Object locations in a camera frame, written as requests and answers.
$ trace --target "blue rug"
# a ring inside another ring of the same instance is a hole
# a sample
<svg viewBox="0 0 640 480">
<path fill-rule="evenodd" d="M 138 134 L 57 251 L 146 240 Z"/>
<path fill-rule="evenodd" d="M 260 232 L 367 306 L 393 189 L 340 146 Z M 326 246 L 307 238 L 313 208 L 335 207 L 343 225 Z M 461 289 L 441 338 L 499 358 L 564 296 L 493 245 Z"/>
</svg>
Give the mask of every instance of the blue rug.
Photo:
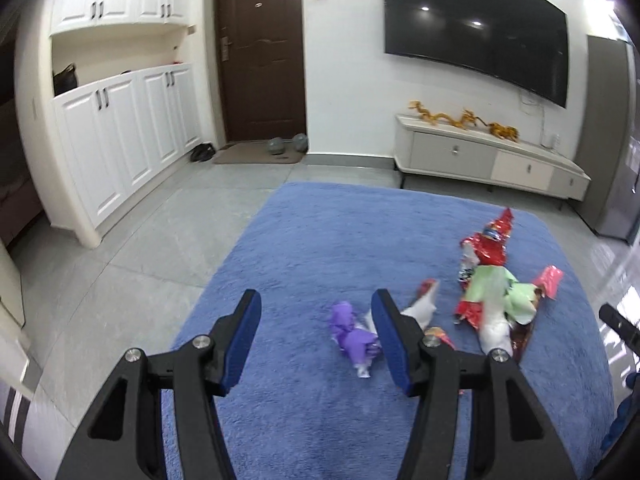
<svg viewBox="0 0 640 480">
<path fill-rule="evenodd" d="M 262 295 L 262 322 L 238 386 L 216 404 L 240 480 L 396 478 L 416 399 L 394 386 L 383 358 L 370 379 L 330 340 L 330 305 L 364 314 L 377 288 L 406 306 L 425 278 L 441 280 L 434 324 L 458 349 L 479 353 L 474 330 L 452 323 L 460 298 L 458 243 L 501 209 L 395 189 L 287 184 L 270 198 L 213 277 L 175 341 L 206 333 L 246 288 Z M 508 267 L 532 280 L 547 265 L 564 270 L 558 300 L 544 300 L 521 362 L 579 478 L 600 459 L 613 419 L 609 368 L 591 307 L 546 226 L 514 211 Z M 470 394 L 460 400 L 451 479 L 465 474 Z M 175 423 L 163 399 L 171 479 L 180 478 Z"/>
</svg>

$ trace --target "drawer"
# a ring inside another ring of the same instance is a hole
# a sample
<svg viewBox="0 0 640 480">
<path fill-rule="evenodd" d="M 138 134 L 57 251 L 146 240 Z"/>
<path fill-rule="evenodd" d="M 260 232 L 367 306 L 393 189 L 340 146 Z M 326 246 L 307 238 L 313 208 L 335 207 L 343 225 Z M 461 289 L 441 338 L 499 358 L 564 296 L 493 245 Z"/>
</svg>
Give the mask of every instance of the drawer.
<svg viewBox="0 0 640 480">
<path fill-rule="evenodd" d="M 570 171 L 555 168 L 551 177 L 548 193 L 559 198 L 575 198 L 583 200 L 590 180 L 586 176 L 576 175 Z"/>
<path fill-rule="evenodd" d="M 491 180 L 546 191 L 553 172 L 549 164 L 498 150 Z"/>
<path fill-rule="evenodd" d="M 478 142 L 415 132 L 411 168 L 488 179 L 496 151 Z"/>
</svg>

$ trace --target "brown door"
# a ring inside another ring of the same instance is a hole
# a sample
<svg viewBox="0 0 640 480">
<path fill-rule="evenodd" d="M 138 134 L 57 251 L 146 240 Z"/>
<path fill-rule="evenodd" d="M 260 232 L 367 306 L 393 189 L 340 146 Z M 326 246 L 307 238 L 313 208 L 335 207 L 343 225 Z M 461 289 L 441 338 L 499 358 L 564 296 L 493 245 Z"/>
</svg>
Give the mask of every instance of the brown door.
<svg viewBox="0 0 640 480">
<path fill-rule="evenodd" d="M 227 139 L 306 133 L 302 0 L 217 0 Z"/>
</svg>

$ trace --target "gray baseboard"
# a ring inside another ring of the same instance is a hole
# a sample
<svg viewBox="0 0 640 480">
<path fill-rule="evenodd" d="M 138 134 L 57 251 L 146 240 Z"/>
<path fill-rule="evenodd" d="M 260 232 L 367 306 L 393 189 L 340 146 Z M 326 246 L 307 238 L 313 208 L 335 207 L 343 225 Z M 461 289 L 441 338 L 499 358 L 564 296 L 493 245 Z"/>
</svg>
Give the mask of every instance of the gray baseboard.
<svg viewBox="0 0 640 480">
<path fill-rule="evenodd" d="M 303 159 L 303 163 L 312 166 L 351 166 L 354 168 L 379 168 L 380 170 L 392 170 L 394 168 L 392 156 L 310 153 Z"/>
</svg>

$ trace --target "blue gripper pad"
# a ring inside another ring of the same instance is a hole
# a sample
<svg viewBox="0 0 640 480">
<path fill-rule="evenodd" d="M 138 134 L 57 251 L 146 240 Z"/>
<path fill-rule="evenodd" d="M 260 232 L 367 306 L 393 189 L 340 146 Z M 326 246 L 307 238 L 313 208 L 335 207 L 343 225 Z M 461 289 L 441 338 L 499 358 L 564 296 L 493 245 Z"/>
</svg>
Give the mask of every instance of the blue gripper pad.
<svg viewBox="0 0 640 480">
<path fill-rule="evenodd" d="M 260 294 L 249 289 L 242 295 L 233 314 L 216 321 L 210 336 L 214 342 L 217 395 L 226 396 L 238 384 L 261 316 Z"/>
<path fill-rule="evenodd" d="M 405 395 L 412 390 L 409 355 L 399 333 L 402 315 L 387 290 L 377 290 L 371 298 L 371 315 L 376 325 L 380 346 L 384 352 L 391 377 Z"/>
</svg>

